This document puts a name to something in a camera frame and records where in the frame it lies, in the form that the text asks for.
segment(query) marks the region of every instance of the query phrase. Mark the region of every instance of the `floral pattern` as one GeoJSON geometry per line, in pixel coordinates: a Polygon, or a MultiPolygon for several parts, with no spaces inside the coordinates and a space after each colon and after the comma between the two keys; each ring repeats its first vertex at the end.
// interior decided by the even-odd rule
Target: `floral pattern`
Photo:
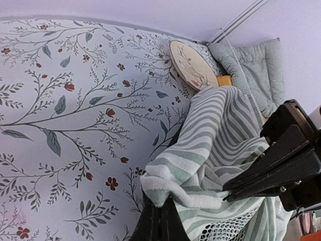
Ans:
{"type": "MultiPolygon", "coordinates": [[[[0,26],[0,240],[129,240],[143,167],[194,94],[174,38],[77,20],[0,26]]],[[[222,74],[207,47],[180,41],[222,74]]]]}

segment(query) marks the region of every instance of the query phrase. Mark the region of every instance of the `gray checkered cloth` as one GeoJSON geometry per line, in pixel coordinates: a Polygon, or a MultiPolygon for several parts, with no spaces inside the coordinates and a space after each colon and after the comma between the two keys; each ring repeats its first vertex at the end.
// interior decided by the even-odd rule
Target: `gray checkered cloth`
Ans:
{"type": "Polygon", "coordinates": [[[253,95],[263,116],[270,117],[283,104],[284,83],[279,38],[249,47],[233,47],[234,53],[232,48],[222,44],[212,43],[208,48],[232,76],[233,86],[244,94],[253,95]]]}

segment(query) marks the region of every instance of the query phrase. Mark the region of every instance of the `white wall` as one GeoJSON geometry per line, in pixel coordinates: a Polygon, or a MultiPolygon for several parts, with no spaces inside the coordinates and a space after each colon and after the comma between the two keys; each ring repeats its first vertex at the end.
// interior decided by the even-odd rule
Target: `white wall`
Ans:
{"type": "Polygon", "coordinates": [[[208,41],[255,0],[0,0],[0,17],[115,21],[208,41]]]}
{"type": "Polygon", "coordinates": [[[286,98],[298,100],[309,114],[321,104],[321,1],[271,0],[228,39],[246,45],[276,37],[283,50],[286,98]]]}

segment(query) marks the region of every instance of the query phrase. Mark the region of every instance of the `wooden coaster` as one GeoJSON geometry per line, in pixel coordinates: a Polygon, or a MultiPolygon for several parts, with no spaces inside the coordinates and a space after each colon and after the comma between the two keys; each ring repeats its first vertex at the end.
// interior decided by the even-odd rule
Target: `wooden coaster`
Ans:
{"type": "Polygon", "coordinates": [[[190,87],[199,91],[209,85],[219,86],[212,68],[196,50],[171,41],[170,52],[175,70],[190,87]]]}

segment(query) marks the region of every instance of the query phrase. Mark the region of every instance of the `screw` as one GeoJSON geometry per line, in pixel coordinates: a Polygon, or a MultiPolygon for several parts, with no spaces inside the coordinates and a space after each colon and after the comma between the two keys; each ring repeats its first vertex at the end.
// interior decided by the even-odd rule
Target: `screw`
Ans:
{"type": "Polygon", "coordinates": [[[285,192],[285,191],[286,191],[286,187],[281,186],[281,187],[280,187],[280,191],[281,191],[281,192],[285,192]]]}

